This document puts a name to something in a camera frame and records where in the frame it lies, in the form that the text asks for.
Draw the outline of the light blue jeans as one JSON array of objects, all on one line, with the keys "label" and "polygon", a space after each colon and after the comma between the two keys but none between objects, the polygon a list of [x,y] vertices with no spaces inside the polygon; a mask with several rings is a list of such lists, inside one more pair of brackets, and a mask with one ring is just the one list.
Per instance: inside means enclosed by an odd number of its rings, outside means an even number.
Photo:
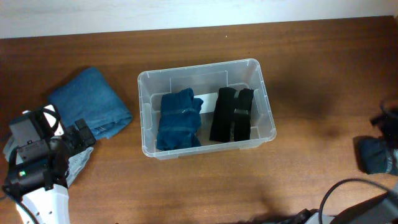
[{"label": "light blue jeans", "polygon": [[[11,136],[8,140],[6,145],[4,146],[3,149],[3,154],[6,158],[6,160],[9,162],[10,156],[11,156],[11,151],[15,148],[17,148],[17,142],[14,139],[13,136]],[[89,147],[83,152],[70,157],[69,158],[69,175],[67,177],[67,185],[68,187],[71,186],[73,181],[76,179],[77,175],[84,169],[86,163],[88,162],[90,158],[90,154],[93,152],[94,148]]]}]

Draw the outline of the taped black cloth roll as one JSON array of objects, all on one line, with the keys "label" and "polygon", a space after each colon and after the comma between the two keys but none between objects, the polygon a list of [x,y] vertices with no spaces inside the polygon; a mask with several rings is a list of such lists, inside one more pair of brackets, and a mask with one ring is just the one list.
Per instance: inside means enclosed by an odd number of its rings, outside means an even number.
[{"label": "taped black cloth roll", "polygon": [[220,88],[210,129],[210,141],[250,140],[253,98],[252,89]]},{"label": "taped black cloth roll", "polygon": [[365,138],[358,141],[359,165],[363,172],[397,176],[397,148],[386,140]]}]

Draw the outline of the dark blue jeans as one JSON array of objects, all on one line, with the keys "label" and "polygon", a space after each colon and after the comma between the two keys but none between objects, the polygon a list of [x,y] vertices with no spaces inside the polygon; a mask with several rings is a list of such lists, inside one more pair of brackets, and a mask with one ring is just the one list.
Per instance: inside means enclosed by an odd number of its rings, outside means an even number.
[{"label": "dark blue jeans", "polygon": [[87,68],[48,96],[65,126],[84,119],[94,137],[111,138],[131,121],[132,114],[95,67]]}]

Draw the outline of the taped dark blue cloth roll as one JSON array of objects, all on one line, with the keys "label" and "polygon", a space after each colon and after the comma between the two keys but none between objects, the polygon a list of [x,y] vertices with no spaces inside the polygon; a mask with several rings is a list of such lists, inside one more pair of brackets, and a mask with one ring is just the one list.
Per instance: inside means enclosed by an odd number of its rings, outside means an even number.
[{"label": "taped dark blue cloth roll", "polygon": [[200,147],[196,133],[201,127],[203,100],[194,97],[191,88],[162,97],[156,148],[172,151]]}]

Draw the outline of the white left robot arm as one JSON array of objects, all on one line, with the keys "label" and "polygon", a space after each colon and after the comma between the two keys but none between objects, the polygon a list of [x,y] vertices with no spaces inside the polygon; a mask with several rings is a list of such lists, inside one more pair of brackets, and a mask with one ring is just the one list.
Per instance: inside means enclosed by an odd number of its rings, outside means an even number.
[{"label": "white left robot arm", "polygon": [[69,159],[96,143],[84,119],[64,134],[30,119],[10,125],[18,142],[9,159],[3,192],[16,204],[24,223],[69,223]]}]

